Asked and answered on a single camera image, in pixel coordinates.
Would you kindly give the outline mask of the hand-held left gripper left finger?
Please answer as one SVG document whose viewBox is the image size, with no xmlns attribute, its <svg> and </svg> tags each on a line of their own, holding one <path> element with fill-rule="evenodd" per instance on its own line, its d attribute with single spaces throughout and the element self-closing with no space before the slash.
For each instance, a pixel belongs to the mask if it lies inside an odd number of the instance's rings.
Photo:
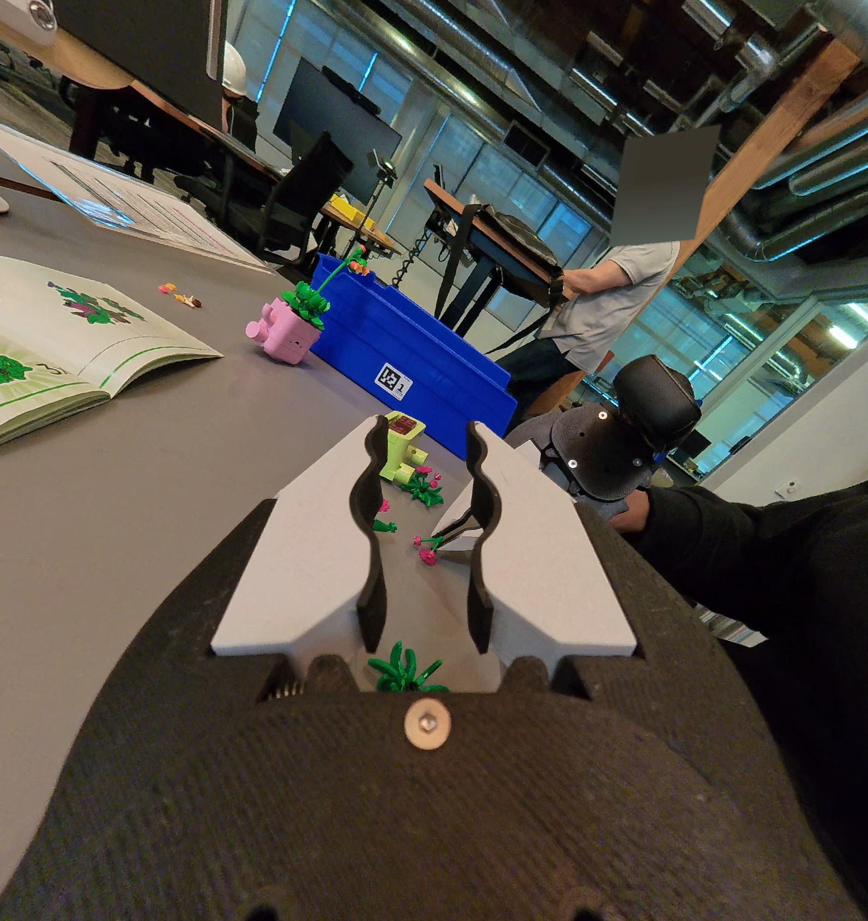
<svg viewBox="0 0 868 921">
<path fill-rule="evenodd" d="M 386 618 L 378 535 L 387 420 L 371 416 L 276 496 L 211 648 L 290 660 L 374 654 Z"/>
</svg>

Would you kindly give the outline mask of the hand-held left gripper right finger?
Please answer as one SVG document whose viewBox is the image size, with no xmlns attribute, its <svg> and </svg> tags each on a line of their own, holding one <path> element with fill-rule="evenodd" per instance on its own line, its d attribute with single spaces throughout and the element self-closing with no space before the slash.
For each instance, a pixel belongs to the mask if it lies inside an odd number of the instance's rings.
<svg viewBox="0 0 868 921">
<path fill-rule="evenodd" d="M 467 426 L 475 542 L 467 594 L 474 645 L 509 665 L 532 656 L 630 657 L 635 635 L 574 505 L 484 424 Z"/>
</svg>

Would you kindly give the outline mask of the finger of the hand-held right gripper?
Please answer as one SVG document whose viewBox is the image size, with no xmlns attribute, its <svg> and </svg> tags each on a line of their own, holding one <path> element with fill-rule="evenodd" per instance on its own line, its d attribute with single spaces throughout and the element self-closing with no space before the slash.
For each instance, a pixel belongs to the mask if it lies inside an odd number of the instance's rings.
<svg viewBox="0 0 868 921">
<path fill-rule="evenodd" d="M 437 556 L 473 556 L 484 533 L 486 480 L 474 477 L 443 515 L 436 529 L 442 538 Z"/>
</svg>

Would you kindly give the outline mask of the green plant with pink flowers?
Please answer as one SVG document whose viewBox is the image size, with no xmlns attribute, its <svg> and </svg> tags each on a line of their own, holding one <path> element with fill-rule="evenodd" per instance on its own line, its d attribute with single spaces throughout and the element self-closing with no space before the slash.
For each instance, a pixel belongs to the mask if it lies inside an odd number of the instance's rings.
<svg viewBox="0 0 868 921">
<path fill-rule="evenodd" d="M 417 467 L 401 488 L 407 491 L 415 500 L 422 502 L 426 508 L 442 505 L 444 499 L 441 492 L 440 474 L 433 474 L 428 466 Z"/>
</svg>

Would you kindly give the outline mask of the lime green toy pot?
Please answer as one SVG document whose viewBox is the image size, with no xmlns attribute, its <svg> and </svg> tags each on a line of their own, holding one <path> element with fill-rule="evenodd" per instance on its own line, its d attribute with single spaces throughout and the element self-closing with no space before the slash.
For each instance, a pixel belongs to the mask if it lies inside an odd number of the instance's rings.
<svg viewBox="0 0 868 921">
<path fill-rule="evenodd" d="M 387 461 L 381 477 L 401 486 L 409 483 L 418 467 L 425 467 L 428 452 L 417 446 L 426 425 L 400 411 L 387 413 Z"/>
</svg>

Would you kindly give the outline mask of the blue storage bin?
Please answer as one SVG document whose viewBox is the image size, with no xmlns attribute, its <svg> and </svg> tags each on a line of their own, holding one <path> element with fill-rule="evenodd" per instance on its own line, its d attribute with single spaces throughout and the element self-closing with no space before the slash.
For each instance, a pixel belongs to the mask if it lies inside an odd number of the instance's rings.
<svg viewBox="0 0 868 921">
<path fill-rule="evenodd" d="M 465 459 L 466 427 L 504 435 L 517 402 L 509 372 L 373 272 L 328 282 L 330 308 L 312 353 L 382 401 L 416 418 L 441 446 Z"/>
</svg>

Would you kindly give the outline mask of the black bag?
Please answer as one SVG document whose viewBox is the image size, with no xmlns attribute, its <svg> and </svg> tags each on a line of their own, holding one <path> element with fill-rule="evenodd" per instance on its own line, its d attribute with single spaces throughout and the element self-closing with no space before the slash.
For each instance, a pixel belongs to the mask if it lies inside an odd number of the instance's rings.
<svg viewBox="0 0 868 921">
<path fill-rule="evenodd" d="M 552 249 L 536 235 L 528 224 L 513 214 L 498 212 L 490 203 L 481 203 L 478 207 L 477 216 L 484 221 L 485 225 L 496 230 L 498 236 L 505 242 L 513 240 L 517 248 L 526 252 L 528 258 L 547 272 L 549 281 L 545 294 L 534 294 L 532 298 L 549 308 L 554 308 L 562 302 L 565 299 L 564 272 L 562 264 L 555 257 Z"/>
</svg>

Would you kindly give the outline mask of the pink toy flower pot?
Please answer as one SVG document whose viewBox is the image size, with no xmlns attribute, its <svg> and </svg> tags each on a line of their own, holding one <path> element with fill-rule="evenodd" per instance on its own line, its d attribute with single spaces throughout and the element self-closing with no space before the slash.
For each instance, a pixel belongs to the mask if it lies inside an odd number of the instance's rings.
<svg viewBox="0 0 868 921">
<path fill-rule="evenodd" d="M 330 308 L 325 287 L 343 270 L 368 274 L 366 254 L 367 248 L 358 244 L 317 288 L 298 282 L 294 290 L 264 305 L 260 318 L 246 325 L 245 334 L 272 359 L 297 365 L 325 329 L 323 316 Z"/>
</svg>

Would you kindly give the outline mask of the standing desk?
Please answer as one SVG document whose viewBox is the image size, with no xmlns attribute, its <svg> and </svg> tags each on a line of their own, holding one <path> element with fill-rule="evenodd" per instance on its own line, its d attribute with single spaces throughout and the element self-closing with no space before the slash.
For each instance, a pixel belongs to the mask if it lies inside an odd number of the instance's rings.
<svg viewBox="0 0 868 921">
<path fill-rule="evenodd" d="M 477 216 L 480 203 L 462 204 L 431 179 L 425 181 L 425 189 L 434 204 L 426 227 L 449 249 L 435 306 L 437 319 L 464 337 L 499 288 L 546 307 L 532 295 L 545 294 L 547 272 L 513 240 L 505 242 L 485 225 Z"/>
</svg>

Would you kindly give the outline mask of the toy instruction booklet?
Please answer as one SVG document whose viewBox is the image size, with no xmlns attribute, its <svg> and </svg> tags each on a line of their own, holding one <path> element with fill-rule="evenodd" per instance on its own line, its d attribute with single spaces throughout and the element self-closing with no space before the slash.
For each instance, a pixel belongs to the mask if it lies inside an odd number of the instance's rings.
<svg viewBox="0 0 868 921">
<path fill-rule="evenodd" d="M 0 256 L 0 445 L 153 369 L 221 356 L 105 283 Z"/>
</svg>

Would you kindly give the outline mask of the black office chair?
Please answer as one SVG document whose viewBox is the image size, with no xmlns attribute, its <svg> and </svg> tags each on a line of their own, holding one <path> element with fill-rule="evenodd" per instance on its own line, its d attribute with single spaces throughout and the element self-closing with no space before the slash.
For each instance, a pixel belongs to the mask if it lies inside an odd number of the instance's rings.
<svg viewBox="0 0 868 921">
<path fill-rule="evenodd" d="M 257 224 L 256 256 L 301 268 L 316 249 L 313 223 L 354 167 L 322 132 L 309 151 L 270 191 Z"/>
</svg>

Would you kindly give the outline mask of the computer monitor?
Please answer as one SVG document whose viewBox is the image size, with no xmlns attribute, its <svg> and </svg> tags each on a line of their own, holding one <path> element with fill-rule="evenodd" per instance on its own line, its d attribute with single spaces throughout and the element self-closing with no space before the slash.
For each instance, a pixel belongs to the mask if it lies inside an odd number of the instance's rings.
<svg viewBox="0 0 868 921">
<path fill-rule="evenodd" d="M 376 149 L 382 158 L 391 160 L 402 136 L 302 58 L 273 133 L 298 152 L 308 150 L 325 131 L 353 163 L 344 189 L 357 201 L 368 203 L 378 183 L 377 169 L 371 167 L 368 155 Z"/>
</svg>

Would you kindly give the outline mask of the black divider panel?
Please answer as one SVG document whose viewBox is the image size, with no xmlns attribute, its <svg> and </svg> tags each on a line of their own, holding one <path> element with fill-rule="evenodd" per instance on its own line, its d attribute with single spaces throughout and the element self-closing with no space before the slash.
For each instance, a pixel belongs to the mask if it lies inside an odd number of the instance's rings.
<svg viewBox="0 0 868 921">
<path fill-rule="evenodd" d="M 66 30 L 161 97 L 222 123 L 226 1 L 55 1 Z"/>
</svg>

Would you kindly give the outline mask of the wooden desk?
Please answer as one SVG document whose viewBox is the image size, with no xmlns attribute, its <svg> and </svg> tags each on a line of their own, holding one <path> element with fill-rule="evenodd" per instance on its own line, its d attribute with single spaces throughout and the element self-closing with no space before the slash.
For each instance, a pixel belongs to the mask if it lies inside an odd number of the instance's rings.
<svg viewBox="0 0 868 921">
<path fill-rule="evenodd" d="M 256 103 L 246 96 L 236 98 L 228 94 L 222 86 L 221 127 L 215 128 L 189 111 L 177 107 L 156 90 L 63 29 L 58 31 L 52 44 L 40 44 L 29 35 L 21 33 L 0 20 L 0 40 L 26 53 L 79 86 L 85 87 L 86 92 L 111 93 L 130 88 L 152 106 L 161 109 L 192 131 L 209 137 L 251 167 L 267 175 L 278 178 L 288 172 L 286 168 L 276 167 L 257 156 L 253 144 L 244 144 L 243 137 L 233 134 L 233 128 L 241 129 L 247 140 L 252 142 L 256 140 L 256 124 L 253 119 L 253 115 L 256 115 Z"/>
</svg>

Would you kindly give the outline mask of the wooden post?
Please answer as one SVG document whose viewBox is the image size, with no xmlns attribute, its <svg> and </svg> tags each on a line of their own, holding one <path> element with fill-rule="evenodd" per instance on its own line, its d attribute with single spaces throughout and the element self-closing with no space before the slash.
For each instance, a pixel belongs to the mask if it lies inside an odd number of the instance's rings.
<svg viewBox="0 0 868 921">
<path fill-rule="evenodd" d="M 680 244 L 678 257 L 661 284 L 649 294 L 642 305 L 650 301 L 667 285 L 676 270 L 686 262 L 709 234 L 737 204 L 754 182 L 767 170 L 773 160 L 787 147 L 802 126 L 841 86 L 852 71 L 861 64 L 860 58 L 840 39 L 824 47 L 799 75 L 798 80 L 775 104 L 756 130 L 739 147 L 736 154 L 710 181 L 701 206 L 697 230 L 693 239 Z M 589 270 L 565 270 L 562 293 L 569 299 L 576 295 L 606 290 L 613 282 L 624 282 L 623 270 L 604 261 Z M 547 412 L 554 401 L 570 392 L 583 372 L 569 373 L 551 387 L 541 391 L 529 413 Z"/>
</svg>

